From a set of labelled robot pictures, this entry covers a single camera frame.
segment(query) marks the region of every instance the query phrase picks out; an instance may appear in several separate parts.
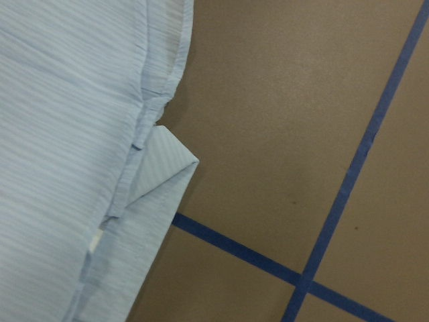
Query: striped fabric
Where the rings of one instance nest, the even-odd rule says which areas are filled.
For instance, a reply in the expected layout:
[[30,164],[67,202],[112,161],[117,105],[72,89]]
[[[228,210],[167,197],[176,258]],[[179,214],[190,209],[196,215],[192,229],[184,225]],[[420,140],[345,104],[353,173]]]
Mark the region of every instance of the striped fabric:
[[[72,317],[97,228],[106,216],[123,222],[133,213],[124,212],[135,197],[130,186],[182,76],[189,15],[187,0],[0,0],[0,321]],[[153,25],[164,36],[149,31],[151,21],[161,22]],[[170,51],[165,44],[173,44]],[[159,72],[146,60],[168,63]],[[164,79],[163,90],[145,74],[157,84]],[[175,204],[181,187],[168,189],[178,193]],[[133,207],[142,204],[153,216],[152,199],[140,199]],[[163,225],[145,265],[168,221]],[[100,246],[106,243],[103,237]]]
[[198,160],[156,127],[120,219],[95,250],[74,322],[123,322],[161,246]]

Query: folded fabric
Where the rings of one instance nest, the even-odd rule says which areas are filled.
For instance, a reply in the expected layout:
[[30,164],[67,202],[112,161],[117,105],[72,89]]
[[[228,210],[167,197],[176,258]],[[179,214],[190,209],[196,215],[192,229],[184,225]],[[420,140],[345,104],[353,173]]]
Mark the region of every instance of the folded fabric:
[[145,113],[146,1],[0,0],[0,321],[59,322]]
[[120,217],[129,199],[131,183],[141,164],[154,123],[172,99],[182,78],[192,31],[193,0],[147,1],[147,56],[141,71],[145,109],[137,122],[133,147],[119,179],[107,217]]
[[121,218],[95,250],[74,322],[124,322],[171,224],[198,160],[158,126]]

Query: brown surface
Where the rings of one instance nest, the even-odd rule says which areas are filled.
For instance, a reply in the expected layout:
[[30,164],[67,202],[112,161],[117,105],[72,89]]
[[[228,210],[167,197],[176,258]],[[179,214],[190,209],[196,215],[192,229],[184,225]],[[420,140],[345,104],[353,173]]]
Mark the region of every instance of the brown surface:
[[363,320],[338,309],[310,294],[306,296],[296,322],[362,322]]
[[403,322],[429,317],[428,54],[426,26],[316,277]]
[[[181,212],[302,271],[421,3],[196,0],[162,119],[201,161]],[[427,33],[317,276],[400,321],[429,314]],[[277,322],[292,289],[173,228],[129,322]]]
[[196,0],[180,210],[302,271],[421,1]]
[[293,288],[171,228],[128,322],[278,322]]

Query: brown cardboard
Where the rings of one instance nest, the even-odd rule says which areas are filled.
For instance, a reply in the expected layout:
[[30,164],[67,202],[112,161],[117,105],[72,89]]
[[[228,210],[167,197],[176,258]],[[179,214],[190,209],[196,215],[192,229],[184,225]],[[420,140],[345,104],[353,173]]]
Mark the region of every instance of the brown cardboard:
[[420,3],[197,0],[162,119],[201,161],[181,212],[302,271]]
[[426,26],[316,276],[403,322],[429,316],[428,53]]
[[[421,3],[196,0],[188,65],[161,120],[201,161],[180,211],[301,272]],[[427,80],[422,55],[410,73]],[[317,276],[400,321],[425,321],[404,319],[407,305],[429,313],[418,297],[429,295],[428,206],[410,203],[426,193],[427,133],[414,132],[429,128],[427,108],[402,123],[428,85],[402,84]],[[292,291],[172,228],[129,321],[274,322]],[[302,310],[300,322],[358,321],[312,296]]]
[[317,297],[308,294],[296,322],[362,322],[363,320],[348,314],[333,305],[330,305]]
[[277,278],[173,227],[128,322],[278,322],[292,291]]

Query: blue tape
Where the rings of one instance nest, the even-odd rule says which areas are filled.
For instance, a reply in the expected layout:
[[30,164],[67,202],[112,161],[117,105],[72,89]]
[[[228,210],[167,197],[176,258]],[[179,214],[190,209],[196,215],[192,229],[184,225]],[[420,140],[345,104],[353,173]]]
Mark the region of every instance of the blue tape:
[[295,285],[300,277],[297,272],[180,213],[176,214],[172,224],[292,285]]
[[311,284],[309,293],[368,322],[393,322],[393,320],[341,295],[317,282]]
[[[191,235],[194,235],[205,242],[208,242],[245,262],[248,262],[259,269],[267,272],[268,274],[274,275],[281,280],[290,283],[294,286],[299,281],[300,274],[270,260],[268,257],[261,255],[240,243],[228,238],[207,226],[204,226],[185,215],[177,213],[172,222],[177,228],[180,228]],[[313,282],[310,287],[310,294],[340,308],[357,317],[366,319],[367,321],[374,322],[393,322],[391,319],[384,317],[383,315],[355,302],[343,295],[319,284]]]
[[307,292],[310,290],[314,276],[320,266],[320,262],[325,254],[329,245],[335,228],[343,214],[345,205],[349,200],[350,193],[356,183],[357,177],[365,163],[368,152],[374,142],[375,135],[379,131],[381,123],[389,109],[390,103],[395,95],[395,92],[400,84],[404,75],[405,69],[410,61],[412,52],[416,47],[418,39],[422,34],[424,25],[429,16],[429,0],[425,0],[419,10],[418,16],[414,25],[407,37],[407,40],[402,48],[400,56],[390,74],[389,80],[384,88],[383,94],[375,108],[374,114],[368,127],[363,135],[361,143],[359,144],[356,154],[351,162],[349,170],[346,173],[343,183],[341,184],[340,191],[338,192],[332,208],[326,218],[322,231],[318,236],[317,242],[314,245],[312,253],[307,261],[304,271],[301,275],[295,291],[289,301],[286,312],[282,318],[282,322],[293,322],[304,302]]

